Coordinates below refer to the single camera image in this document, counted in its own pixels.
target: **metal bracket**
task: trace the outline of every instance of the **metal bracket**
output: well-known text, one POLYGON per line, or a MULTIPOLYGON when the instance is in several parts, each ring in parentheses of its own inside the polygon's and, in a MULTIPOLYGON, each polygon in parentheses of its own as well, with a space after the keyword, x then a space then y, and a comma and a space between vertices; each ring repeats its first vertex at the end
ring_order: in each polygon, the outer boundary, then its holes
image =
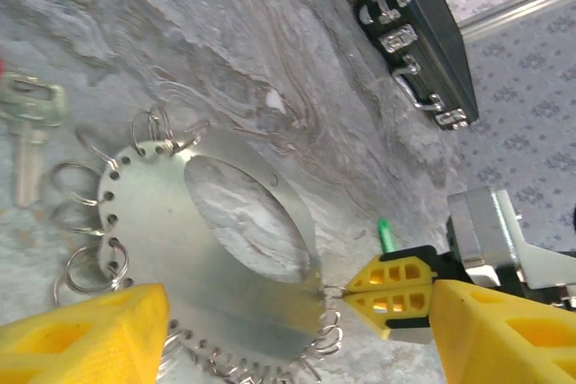
POLYGON ((440 126, 451 126, 454 130, 469 126, 468 118, 462 108, 438 114, 436 116, 436 122, 440 126))
MULTIPOLYGON (((378 17, 378 21, 381 24, 389 24, 395 20, 398 20, 401 17, 401 14, 396 9, 391 9, 388 6, 388 2, 386 0, 372 0, 378 4, 378 8, 380 9, 380 16, 378 17)), ((400 8, 406 7, 412 0, 396 0, 396 3, 400 8)), ((370 15, 368 11, 368 6, 366 4, 362 5, 360 11, 358 12, 358 18, 362 24, 373 24, 374 19, 370 15)))
POLYGON ((402 92, 410 100, 414 107, 424 112, 441 112, 444 110, 444 102, 439 94, 431 94, 428 98, 432 103, 421 103, 414 94, 414 91, 408 82, 402 77, 404 75, 416 76, 420 70, 420 64, 414 59, 413 56, 407 54, 402 58, 406 62, 405 67, 398 67, 392 71, 392 78, 400 86, 402 92))
POLYGON ((404 24, 394 31, 389 31, 379 38, 380 43, 388 53, 394 53, 399 49, 408 47, 418 39, 414 28, 409 24, 404 24))
POLYGON ((448 197, 448 207, 458 259, 473 280, 473 271, 482 267, 508 267, 521 270, 532 290, 568 287, 568 297, 576 294, 576 259, 530 245, 506 190, 482 187, 461 192, 448 197))
POLYGON ((378 4, 378 7, 380 8, 381 14, 378 17, 378 21, 381 24, 389 24, 395 20, 398 20, 401 17, 397 9, 391 9, 388 6, 388 2, 386 2, 386 0, 372 0, 372 1, 376 2, 378 4))

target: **briefcase latch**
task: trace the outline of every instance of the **briefcase latch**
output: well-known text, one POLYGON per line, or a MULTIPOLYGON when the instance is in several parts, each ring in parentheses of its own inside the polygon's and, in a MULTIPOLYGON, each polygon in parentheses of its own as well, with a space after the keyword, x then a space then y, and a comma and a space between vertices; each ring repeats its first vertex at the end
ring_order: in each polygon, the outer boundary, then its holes
POLYGON ((404 24, 394 31, 389 31, 379 38, 380 43, 387 53, 394 53, 399 49, 408 47, 412 42, 418 39, 414 28, 409 24, 404 24))
POLYGON ((397 67, 396 69, 394 69, 392 71, 392 78, 394 79, 396 84, 400 87, 402 92, 406 95, 406 97, 409 99, 409 101, 412 103, 412 105, 414 105, 419 110, 425 112, 441 112, 442 110, 444 110, 445 105, 444 102, 442 101, 442 98, 440 98, 439 94, 429 95, 428 99, 430 100, 430 103, 421 103, 418 100, 418 98, 414 94, 414 91, 412 90, 412 87, 410 87, 410 85, 404 79, 403 76, 405 75, 417 76, 421 70, 420 64, 410 54, 403 56, 402 60, 406 62, 406 66, 397 67))
POLYGON ((468 126, 468 118, 462 108, 456 108, 450 112, 443 112, 436 116, 436 122, 440 126, 449 126, 452 129, 460 129, 468 126))
MULTIPOLYGON (((372 0, 378 4, 378 9, 380 10, 380 15, 378 16, 378 21, 380 24, 390 24, 391 22, 398 20, 401 17, 400 12, 397 9, 390 8, 387 0, 372 0)), ((400 8, 408 6, 412 0, 396 0, 396 4, 400 8)), ((362 24, 373 24, 374 20, 368 11, 368 5, 364 4, 359 11, 358 17, 362 24)))

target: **hole in metal plate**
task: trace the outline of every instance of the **hole in metal plate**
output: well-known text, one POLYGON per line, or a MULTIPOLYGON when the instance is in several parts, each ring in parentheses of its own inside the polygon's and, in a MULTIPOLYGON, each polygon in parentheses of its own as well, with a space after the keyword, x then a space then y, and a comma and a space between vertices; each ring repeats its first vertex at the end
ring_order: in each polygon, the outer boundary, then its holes
POLYGON ((304 279, 310 269, 306 246, 292 219, 262 184, 204 156, 192 158, 184 178, 206 225, 241 263, 277 281, 304 279))

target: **metal disc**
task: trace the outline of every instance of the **metal disc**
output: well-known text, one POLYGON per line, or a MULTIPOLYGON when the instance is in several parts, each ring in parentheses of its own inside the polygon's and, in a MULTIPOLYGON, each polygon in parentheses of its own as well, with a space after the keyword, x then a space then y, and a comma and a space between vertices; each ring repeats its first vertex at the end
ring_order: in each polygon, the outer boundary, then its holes
POLYGON ((302 199, 251 146, 224 130, 210 129, 198 145, 173 156, 163 141, 139 145, 144 156, 132 147, 123 149, 114 157, 118 170, 108 166, 99 184, 103 226, 115 220, 103 237, 101 268, 113 257, 108 241, 115 237, 130 255, 127 277, 137 284, 163 283, 171 317, 193 331, 196 343, 205 339, 205 344, 268 369, 292 363, 314 340, 323 311, 314 223, 302 199), (266 278, 226 250, 185 185, 185 165, 195 156, 235 166, 274 195, 308 248, 310 270, 304 281, 266 278), (104 200, 109 192, 112 201, 104 200))

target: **key blade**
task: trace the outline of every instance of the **key blade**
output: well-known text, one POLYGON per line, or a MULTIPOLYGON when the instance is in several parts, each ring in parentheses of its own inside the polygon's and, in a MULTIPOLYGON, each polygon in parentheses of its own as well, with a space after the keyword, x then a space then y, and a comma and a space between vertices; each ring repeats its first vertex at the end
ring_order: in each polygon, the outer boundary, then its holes
POLYGON ((15 191, 14 202, 20 209, 28 209, 40 197, 41 144, 48 137, 45 130, 34 129, 23 122, 16 135, 14 155, 15 191))

